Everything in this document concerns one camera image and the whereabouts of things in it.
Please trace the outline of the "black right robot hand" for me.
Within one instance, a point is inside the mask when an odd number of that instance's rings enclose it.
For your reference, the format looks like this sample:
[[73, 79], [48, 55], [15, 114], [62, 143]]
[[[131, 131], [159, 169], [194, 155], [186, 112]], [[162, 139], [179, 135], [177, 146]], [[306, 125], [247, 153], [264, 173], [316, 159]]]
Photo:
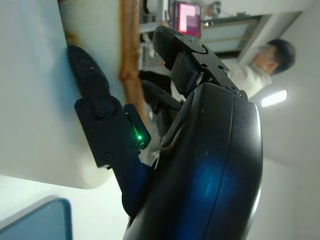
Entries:
[[184, 103], [144, 82], [154, 111], [176, 109], [151, 165], [139, 154], [151, 136], [132, 104], [111, 95], [98, 64], [67, 48], [81, 98], [74, 107], [98, 167], [112, 169], [129, 215], [126, 240], [244, 240], [261, 193], [259, 112], [205, 45], [170, 27], [155, 51]]

